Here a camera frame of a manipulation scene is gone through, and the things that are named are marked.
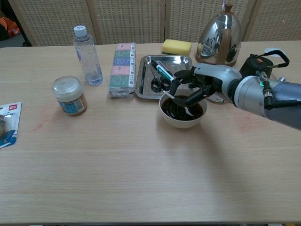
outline robotic hand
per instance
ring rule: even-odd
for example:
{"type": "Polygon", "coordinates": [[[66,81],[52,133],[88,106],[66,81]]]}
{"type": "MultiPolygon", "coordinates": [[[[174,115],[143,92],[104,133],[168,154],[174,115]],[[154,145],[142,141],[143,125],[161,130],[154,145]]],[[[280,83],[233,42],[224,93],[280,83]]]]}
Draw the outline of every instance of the robotic hand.
{"type": "Polygon", "coordinates": [[[174,98],[182,107],[189,107],[216,93],[235,107],[301,130],[301,84],[246,76],[225,65],[196,64],[190,71],[174,74],[170,94],[175,95],[180,84],[199,88],[187,98],[174,98]]]}

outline woven panel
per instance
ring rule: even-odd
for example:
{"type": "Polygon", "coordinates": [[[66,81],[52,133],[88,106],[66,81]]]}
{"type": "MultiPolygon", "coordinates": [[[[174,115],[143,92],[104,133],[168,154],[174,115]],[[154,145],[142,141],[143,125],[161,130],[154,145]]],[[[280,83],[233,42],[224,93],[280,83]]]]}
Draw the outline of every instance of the woven panel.
{"type": "Polygon", "coordinates": [[[73,27],[85,25],[94,35],[85,0],[10,0],[33,46],[72,45],[73,27]]]}
{"type": "MultiPolygon", "coordinates": [[[[232,12],[241,22],[248,0],[231,0],[232,12]]],[[[222,10],[221,0],[169,0],[166,4],[166,39],[196,42],[207,23],[222,10]]]]}
{"type": "Polygon", "coordinates": [[[154,43],[164,38],[163,0],[89,0],[97,42],[154,43]]]}
{"type": "Polygon", "coordinates": [[[301,0],[263,0],[247,41],[301,40],[301,0]]]}

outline dark liquid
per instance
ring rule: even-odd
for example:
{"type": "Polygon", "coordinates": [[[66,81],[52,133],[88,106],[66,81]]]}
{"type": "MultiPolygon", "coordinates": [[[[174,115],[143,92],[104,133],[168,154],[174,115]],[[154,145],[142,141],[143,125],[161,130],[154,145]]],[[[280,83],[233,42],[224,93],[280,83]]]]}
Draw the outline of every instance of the dark liquid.
{"type": "MultiPolygon", "coordinates": [[[[176,97],[186,98],[186,96],[183,95],[178,95],[176,97]]],[[[181,121],[191,121],[203,115],[203,108],[199,103],[188,108],[189,112],[193,115],[191,116],[186,113],[184,107],[176,105],[171,98],[165,100],[161,108],[167,116],[181,121]]]]}

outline metal tray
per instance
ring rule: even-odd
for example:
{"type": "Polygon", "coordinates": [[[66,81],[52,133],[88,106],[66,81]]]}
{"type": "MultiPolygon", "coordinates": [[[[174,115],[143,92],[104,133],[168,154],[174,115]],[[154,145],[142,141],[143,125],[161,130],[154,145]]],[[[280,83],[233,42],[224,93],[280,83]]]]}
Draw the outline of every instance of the metal tray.
{"type": "Polygon", "coordinates": [[[189,56],[151,55],[143,57],[140,61],[135,93],[138,97],[144,99],[160,99],[163,95],[163,92],[156,93],[151,90],[151,80],[154,78],[150,68],[152,67],[150,64],[151,60],[161,61],[172,74],[180,70],[190,70],[192,68],[192,60],[189,56]]]}

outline stack of sponges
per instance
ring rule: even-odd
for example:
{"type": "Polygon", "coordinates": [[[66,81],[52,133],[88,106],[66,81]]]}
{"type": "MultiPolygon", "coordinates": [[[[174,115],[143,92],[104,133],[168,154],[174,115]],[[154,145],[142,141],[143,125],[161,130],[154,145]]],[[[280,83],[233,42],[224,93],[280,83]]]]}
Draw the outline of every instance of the stack of sponges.
{"type": "Polygon", "coordinates": [[[191,43],[187,41],[178,41],[166,39],[162,45],[162,53],[188,56],[191,50],[191,43]]]}
{"type": "Polygon", "coordinates": [[[110,75],[109,96],[132,96],[135,89],[136,43],[117,44],[110,75]]]}

